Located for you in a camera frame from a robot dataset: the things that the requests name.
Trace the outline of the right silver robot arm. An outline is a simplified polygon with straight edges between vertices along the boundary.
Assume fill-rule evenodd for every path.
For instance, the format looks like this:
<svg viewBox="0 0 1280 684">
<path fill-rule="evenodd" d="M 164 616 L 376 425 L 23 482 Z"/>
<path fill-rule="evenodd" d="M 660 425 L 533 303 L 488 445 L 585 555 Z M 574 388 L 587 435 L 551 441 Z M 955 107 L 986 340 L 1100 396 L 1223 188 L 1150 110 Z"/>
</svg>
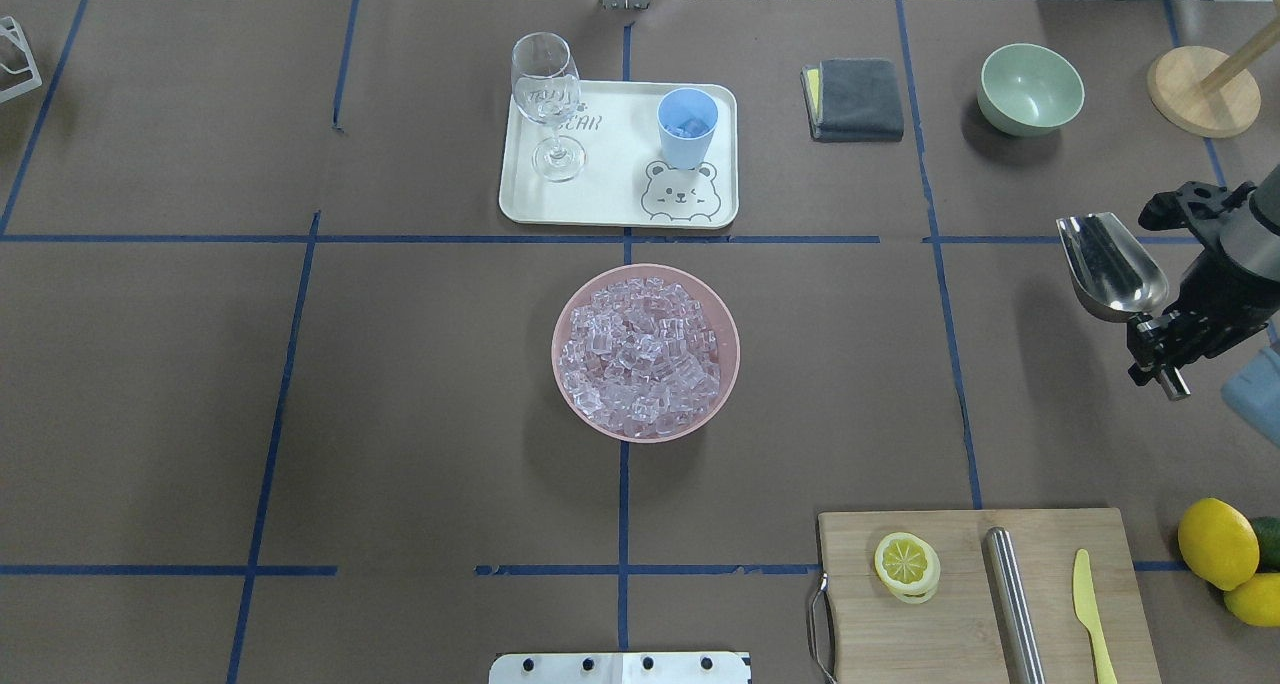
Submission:
<svg viewBox="0 0 1280 684">
<path fill-rule="evenodd" d="M 1157 380 L 1171 400 L 1187 397 L 1181 368 L 1215 359 L 1265 329 L 1279 306 L 1279 170 L 1235 190 L 1189 181 L 1156 193 L 1139 223 L 1187 229 L 1202 252 L 1181 275 L 1176 298 L 1152 318 L 1126 324 L 1137 386 Z"/>
</svg>

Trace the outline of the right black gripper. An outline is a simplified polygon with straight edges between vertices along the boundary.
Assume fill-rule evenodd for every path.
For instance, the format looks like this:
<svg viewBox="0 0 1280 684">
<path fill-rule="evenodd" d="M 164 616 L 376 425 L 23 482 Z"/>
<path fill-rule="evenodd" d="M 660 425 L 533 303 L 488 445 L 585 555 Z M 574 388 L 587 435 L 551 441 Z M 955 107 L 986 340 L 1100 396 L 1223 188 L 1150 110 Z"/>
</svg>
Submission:
<svg viewBox="0 0 1280 684">
<path fill-rule="evenodd" d="M 1265 329 L 1279 306 L 1279 186 L 1245 182 L 1230 191 L 1187 182 L 1156 193 L 1139 215 L 1147 231 L 1187 229 L 1202 252 L 1181 278 L 1162 334 L 1179 370 L 1215 359 Z"/>
</svg>

